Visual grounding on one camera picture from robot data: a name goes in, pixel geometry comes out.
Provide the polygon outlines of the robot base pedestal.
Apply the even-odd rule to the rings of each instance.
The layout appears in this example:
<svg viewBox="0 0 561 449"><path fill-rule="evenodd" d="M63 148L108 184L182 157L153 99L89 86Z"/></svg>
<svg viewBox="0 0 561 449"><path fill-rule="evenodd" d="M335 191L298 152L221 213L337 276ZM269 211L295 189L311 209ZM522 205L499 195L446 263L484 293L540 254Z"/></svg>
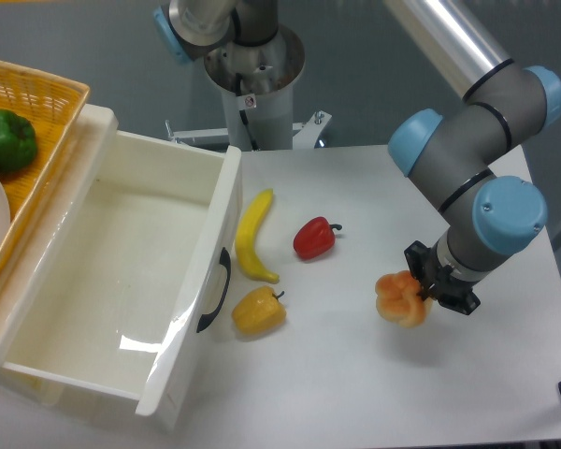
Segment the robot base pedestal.
<svg viewBox="0 0 561 449"><path fill-rule="evenodd" d="M204 68L221 95L225 127L174 132L167 123L167 138L194 146L230 144L243 151L323 147L331 114L317 110L304 122L294 121L294 87L304 67L304 46L284 25L260 46L222 45L205 55Z"/></svg>

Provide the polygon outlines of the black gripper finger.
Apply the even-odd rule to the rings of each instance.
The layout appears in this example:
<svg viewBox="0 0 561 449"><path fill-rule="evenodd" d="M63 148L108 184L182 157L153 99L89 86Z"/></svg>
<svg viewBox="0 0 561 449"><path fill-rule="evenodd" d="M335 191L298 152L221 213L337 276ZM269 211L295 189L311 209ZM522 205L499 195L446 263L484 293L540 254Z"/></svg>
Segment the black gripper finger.
<svg viewBox="0 0 561 449"><path fill-rule="evenodd" d="M404 255L411 276L421 282L425 278L425 263L428 257L428 248L419 240L415 240L405 249Z"/></svg>
<svg viewBox="0 0 561 449"><path fill-rule="evenodd" d="M461 314L472 314L480 305L472 284L443 285L440 287L438 303L441 307Z"/></svg>

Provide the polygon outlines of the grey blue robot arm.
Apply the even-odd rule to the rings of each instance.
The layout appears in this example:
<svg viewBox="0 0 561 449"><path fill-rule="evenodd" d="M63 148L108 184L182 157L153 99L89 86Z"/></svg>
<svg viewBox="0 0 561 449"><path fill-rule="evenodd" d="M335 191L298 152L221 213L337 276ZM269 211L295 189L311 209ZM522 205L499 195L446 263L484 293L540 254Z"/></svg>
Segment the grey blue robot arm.
<svg viewBox="0 0 561 449"><path fill-rule="evenodd" d="M432 247L405 257L423 298L470 314L474 286L544 227L541 192L490 166L561 116L561 80L518 66L458 1L391 1L388 9L464 102L452 118L419 111L392 134L388 152L448 223ZM229 141L243 150L295 147L293 92L304 47L274 1L169 1L154 10L172 55L202 59L223 96Z"/></svg>

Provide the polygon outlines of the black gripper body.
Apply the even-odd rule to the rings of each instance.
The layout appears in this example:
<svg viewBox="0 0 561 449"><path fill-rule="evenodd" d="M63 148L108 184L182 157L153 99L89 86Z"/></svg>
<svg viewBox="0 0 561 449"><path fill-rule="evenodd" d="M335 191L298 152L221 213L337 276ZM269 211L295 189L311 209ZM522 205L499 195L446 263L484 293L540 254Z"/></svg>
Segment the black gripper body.
<svg viewBox="0 0 561 449"><path fill-rule="evenodd" d="M425 263L425 278L421 281L423 298L433 298L438 301L440 287L443 285L465 285L453 276L453 268L449 265L443 266L438 259L434 247L428 249L428 257Z"/></svg>

